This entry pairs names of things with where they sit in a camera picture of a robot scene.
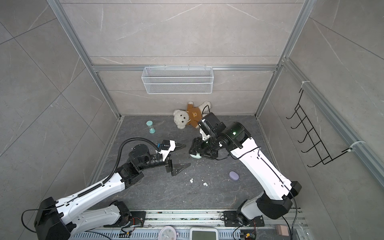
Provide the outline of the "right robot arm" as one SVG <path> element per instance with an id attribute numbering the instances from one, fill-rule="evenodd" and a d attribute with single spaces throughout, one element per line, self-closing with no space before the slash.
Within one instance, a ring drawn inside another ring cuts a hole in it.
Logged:
<path id="1" fill-rule="evenodd" d="M 276 220 L 289 212 L 302 186 L 277 170 L 242 124 L 234 122 L 226 127 L 222 122 L 202 120 L 199 126 L 202 135 L 193 140 L 192 157 L 217 160 L 219 150 L 226 149 L 229 157 L 243 163 L 263 187 L 260 195 L 244 201 L 237 209 L 242 224 L 260 216 Z"/>

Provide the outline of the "purple earbud charging case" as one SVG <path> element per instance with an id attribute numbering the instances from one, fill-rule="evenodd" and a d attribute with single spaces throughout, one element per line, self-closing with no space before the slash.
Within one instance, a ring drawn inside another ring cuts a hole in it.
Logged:
<path id="1" fill-rule="evenodd" d="M 238 181 L 240 179 L 240 176 L 234 171 L 229 172 L 229 177 L 233 181 Z"/>

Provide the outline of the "green earbud charging case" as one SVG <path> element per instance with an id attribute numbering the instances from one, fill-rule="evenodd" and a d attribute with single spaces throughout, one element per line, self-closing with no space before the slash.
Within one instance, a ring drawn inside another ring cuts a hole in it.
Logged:
<path id="1" fill-rule="evenodd" d="M 192 158 L 195 158 L 195 159 L 201 159 L 201 158 L 202 158 L 202 156 L 201 156 L 199 153 L 196 153 L 195 155 L 190 154 L 190 156 L 191 156 Z"/>

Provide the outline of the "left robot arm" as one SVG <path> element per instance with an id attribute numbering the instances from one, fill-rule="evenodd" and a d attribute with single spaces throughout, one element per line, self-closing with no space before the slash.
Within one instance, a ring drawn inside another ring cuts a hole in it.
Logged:
<path id="1" fill-rule="evenodd" d="M 40 204 L 34 222 L 40 240 L 68 240 L 74 235 L 98 227 L 123 228 L 132 224 L 132 214 L 122 201 L 91 210 L 104 199 L 122 192 L 143 178 L 143 169 L 164 166 L 172 176 L 189 164 L 173 164 L 170 153 L 185 148 L 173 140 L 156 145 L 149 140 L 135 146 L 123 165 L 116 165 L 106 178 L 59 200 L 49 197 Z"/>

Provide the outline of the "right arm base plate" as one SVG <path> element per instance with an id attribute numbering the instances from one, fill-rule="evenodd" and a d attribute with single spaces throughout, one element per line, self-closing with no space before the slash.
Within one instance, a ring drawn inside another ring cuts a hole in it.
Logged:
<path id="1" fill-rule="evenodd" d="M 226 227 L 240 227 L 240 226 L 256 226 L 264 227 L 265 222 L 263 216 L 257 216 L 252 220 L 238 214 L 236 211 L 224 211 L 220 216 L 220 220 L 224 222 Z"/>

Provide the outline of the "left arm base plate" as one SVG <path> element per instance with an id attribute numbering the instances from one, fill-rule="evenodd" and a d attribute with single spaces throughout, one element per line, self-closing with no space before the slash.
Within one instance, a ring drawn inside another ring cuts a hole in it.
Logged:
<path id="1" fill-rule="evenodd" d="M 146 220 L 146 211 L 133 211 L 118 219 L 115 224 L 104 225 L 104 228 L 142 227 Z"/>

